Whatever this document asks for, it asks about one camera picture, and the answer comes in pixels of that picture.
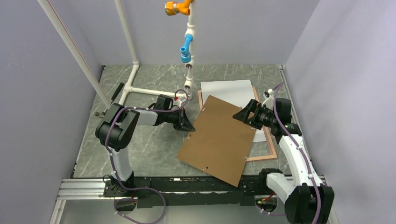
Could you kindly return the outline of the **brown backing board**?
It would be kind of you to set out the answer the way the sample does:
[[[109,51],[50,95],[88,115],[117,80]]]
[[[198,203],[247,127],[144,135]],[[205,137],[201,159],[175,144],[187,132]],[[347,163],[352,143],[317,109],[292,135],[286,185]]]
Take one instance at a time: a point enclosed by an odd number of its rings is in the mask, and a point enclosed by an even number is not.
[[[255,129],[233,119],[240,108],[209,96],[177,158],[200,171],[238,186]]]

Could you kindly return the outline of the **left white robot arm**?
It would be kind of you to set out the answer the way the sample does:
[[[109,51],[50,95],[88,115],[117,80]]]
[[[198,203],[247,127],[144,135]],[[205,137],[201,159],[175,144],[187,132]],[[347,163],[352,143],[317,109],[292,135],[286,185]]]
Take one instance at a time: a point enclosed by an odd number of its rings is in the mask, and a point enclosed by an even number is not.
[[[114,103],[95,130],[95,136],[105,147],[112,166],[112,181],[122,196],[130,195],[135,187],[134,171],[129,163],[127,146],[137,126],[173,125],[177,131],[194,132],[184,106],[185,97],[159,95],[157,101],[146,108],[125,107]]]

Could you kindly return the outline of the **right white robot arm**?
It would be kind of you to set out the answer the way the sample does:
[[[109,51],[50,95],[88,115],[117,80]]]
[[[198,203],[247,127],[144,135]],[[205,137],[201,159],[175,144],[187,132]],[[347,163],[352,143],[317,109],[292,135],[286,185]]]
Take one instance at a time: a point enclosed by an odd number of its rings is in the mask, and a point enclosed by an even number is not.
[[[302,132],[291,121],[291,109],[291,101],[286,98],[275,99],[272,108],[252,99],[233,119],[255,129],[269,128],[287,159],[293,180],[289,181],[279,169],[264,168],[257,181],[259,191],[272,191],[278,196],[291,224],[326,224],[335,193],[314,170]]]

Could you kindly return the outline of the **photo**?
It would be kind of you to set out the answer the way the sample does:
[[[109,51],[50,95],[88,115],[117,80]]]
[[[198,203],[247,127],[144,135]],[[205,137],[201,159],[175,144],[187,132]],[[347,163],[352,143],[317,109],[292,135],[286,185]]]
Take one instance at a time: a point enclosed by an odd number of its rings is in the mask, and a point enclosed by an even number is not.
[[[263,129],[250,128],[233,119],[235,113],[255,99],[250,80],[202,82],[201,92],[204,108],[209,115],[200,114],[199,119],[208,119],[210,137],[230,140],[242,146],[267,140]]]

